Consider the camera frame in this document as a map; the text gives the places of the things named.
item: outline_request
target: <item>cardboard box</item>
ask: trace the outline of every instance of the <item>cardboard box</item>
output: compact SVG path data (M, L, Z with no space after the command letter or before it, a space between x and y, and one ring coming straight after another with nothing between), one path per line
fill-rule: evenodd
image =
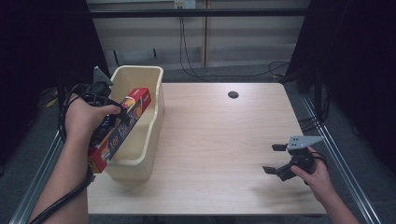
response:
M113 158L128 136L134 125L142 116L143 112L151 102L148 88L133 89L122 101L122 106L127 108L129 125L122 123L119 119L113 128L109 126L108 118L95 130L88 150L88 164L94 173L102 173L108 162Z

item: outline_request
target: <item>forearm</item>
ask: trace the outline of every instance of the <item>forearm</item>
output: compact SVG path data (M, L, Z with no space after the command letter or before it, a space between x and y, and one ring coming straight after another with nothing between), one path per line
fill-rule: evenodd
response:
M68 138L59 160L44 187L31 216L31 220L47 207L79 186L87 174L87 148L89 138ZM87 192L84 190L66 203L47 220L48 223L88 223Z
M353 216L338 194L329 196L321 202L328 213L332 223L336 224L355 224L359 221Z

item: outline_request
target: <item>human arm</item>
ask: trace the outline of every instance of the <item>human arm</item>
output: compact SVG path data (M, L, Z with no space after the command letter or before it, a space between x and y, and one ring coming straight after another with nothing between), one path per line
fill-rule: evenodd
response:
M77 99L69 106L65 117L67 138L64 147L49 181L35 204L30 221L85 180L87 150L92 133L105 115L119 112L120 109L114 105L93 107L81 99ZM83 190L46 221L48 223L88 223L87 191Z
M316 153L312 147L308 147L308 149L310 152ZM332 186L327 167L323 161L315 160L311 175L297 166L291 166L290 169L312 189L315 198L323 205L332 223L359 223Z

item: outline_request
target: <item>gray carpet floor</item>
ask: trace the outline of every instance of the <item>gray carpet floor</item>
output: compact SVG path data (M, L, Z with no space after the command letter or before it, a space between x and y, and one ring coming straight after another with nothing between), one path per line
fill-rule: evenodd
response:
M194 69L195 73L211 82L269 82L276 81L267 71L268 65L231 66L206 69ZM277 73L284 73L286 66L279 68ZM204 82L202 78L187 75L183 70L164 71L163 82ZM295 82L284 85L290 98L297 119L308 118L308 113L297 92ZM50 93L42 96L46 102ZM23 137L17 150L6 164L5 174L0 177L0 223L8 223L20 203L24 192L35 176L35 171L46 155L56 134L58 106L39 107L28 133ZM367 141L354 132L350 119L331 101L329 116L325 121L333 140L339 147L353 175L362 190L374 206L374 210L382 223L394 223L396 220L396 178L387 167L375 156ZM304 133L318 135L316 129ZM349 192L347 185L335 166L328 149L324 144L317 144L315 149L326 155L329 161L329 172L332 182L354 215L361 223L365 218ZM328 216L321 217L147 217L152 223L154 219L164 223L331 223ZM91 223L143 223L142 217L130 216L90 216Z

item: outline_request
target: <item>person's left hand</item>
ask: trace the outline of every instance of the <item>person's left hand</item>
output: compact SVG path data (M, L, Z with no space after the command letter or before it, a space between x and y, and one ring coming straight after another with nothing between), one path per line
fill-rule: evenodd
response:
M78 97L73 94L71 101ZM120 108L115 105L95 107L78 98L68 108L65 118L67 139L90 140L93 131L106 115L118 114Z

